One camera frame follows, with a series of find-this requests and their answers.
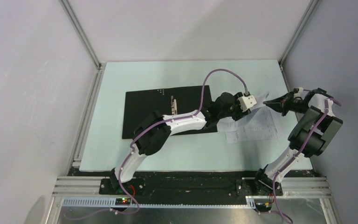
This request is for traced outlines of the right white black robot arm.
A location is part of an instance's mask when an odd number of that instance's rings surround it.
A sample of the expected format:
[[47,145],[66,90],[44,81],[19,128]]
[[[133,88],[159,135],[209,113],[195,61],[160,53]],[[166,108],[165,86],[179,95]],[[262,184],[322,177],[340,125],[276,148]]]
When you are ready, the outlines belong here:
[[289,134],[284,152],[256,173],[252,189],[259,195],[275,193],[295,164],[322,154],[343,125],[332,110],[333,105],[340,103],[321,88],[295,88],[279,98],[264,101],[264,105],[282,116],[296,112],[302,117]]

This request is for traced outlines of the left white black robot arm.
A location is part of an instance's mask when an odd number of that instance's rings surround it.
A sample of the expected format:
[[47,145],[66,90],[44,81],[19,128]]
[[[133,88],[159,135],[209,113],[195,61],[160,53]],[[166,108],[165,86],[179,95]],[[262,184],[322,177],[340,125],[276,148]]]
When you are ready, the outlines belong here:
[[256,98],[250,93],[238,92],[232,95],[222,93],[215,101],[199,109],[177,115],[163,115],[152,112],[134,132],[130,143],[130,152],[118,167],[110,172],[110,188],[117,194],[128,189],[128,182],[147,156],[157,153],[167,139],[175,134],[187,131],[207,130],[216,127],[222,119],[238,121],[251,113],[256,106]]

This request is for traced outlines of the printed paper sheets stack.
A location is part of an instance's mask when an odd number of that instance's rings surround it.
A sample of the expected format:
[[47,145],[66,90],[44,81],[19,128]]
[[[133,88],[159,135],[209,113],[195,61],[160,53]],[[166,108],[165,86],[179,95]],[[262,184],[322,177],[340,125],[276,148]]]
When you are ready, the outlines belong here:
[[244,118],[238,121],[224,118],[218,122],[217,130],[225,133],[227,143],[284,138],[278,116],[263,104],[268,96],[269,93],[266,92],[256,97],[256,106],[252,107],[251,113]]

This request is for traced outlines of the red black folder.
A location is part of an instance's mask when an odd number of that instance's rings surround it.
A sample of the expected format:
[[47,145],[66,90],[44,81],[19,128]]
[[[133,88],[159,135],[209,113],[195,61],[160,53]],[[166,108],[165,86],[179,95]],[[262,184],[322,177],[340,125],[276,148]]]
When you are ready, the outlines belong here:
[[197,110],[202,86],[128,91],[125,93],[122,139],[131,139],[135,128],[153,111],[176,115]]

